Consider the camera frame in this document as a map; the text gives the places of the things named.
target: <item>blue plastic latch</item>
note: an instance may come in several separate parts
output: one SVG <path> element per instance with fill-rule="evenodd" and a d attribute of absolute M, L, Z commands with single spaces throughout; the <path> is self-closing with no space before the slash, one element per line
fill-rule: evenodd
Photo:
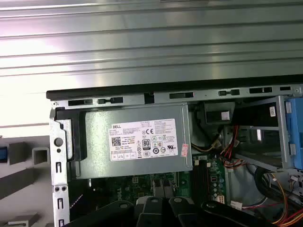
<path fill-rule="evenodd" d="M 295 145 L 294 166 L 303 169 L 303 98 L 291 98 L 291 111 L 286 114 L 289 143 Z"/>

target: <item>80 plus logo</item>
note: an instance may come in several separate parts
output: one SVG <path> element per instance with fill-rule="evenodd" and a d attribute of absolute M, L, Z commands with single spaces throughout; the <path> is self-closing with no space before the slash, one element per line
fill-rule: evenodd
<path fill-rule="evenodd" d="M 150 140 L 142 140 L 143 150 L 151 149 L 151 141 Z"/>

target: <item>ribbed metal surface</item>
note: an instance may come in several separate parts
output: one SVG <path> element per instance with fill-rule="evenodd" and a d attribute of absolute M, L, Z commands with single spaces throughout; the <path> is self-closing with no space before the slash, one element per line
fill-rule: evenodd
<path fill-rule="evenodd" d="M 0 96 L 301 74 L 302 12 L 299 0 L 2 0 Z"/>

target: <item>power supply label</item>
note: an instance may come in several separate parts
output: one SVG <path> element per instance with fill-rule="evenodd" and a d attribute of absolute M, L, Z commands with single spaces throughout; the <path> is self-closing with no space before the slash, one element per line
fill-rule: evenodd
<path fill-rule="evenodd" d="M 108 138 L 111 161 L 178 155 L 175 119 L 112 124 Z"/>

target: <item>motherboard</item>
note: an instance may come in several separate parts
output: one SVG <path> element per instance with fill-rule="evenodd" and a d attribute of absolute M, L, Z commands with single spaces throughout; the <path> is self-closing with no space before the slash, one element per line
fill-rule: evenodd
<path fill-rule="evenodd" d="M 151 175 L 132 175 L 92 179 L 95 191 L 106 197 L 106 203 L 127 200 L 136 203 L 139 197 L 153 196 L 153 181 L 168 180 L 174 196 L 191 197 L 196 204 L 226 198 L 225 170 L 210 155 L 193 156 L 192 171 Z"/>

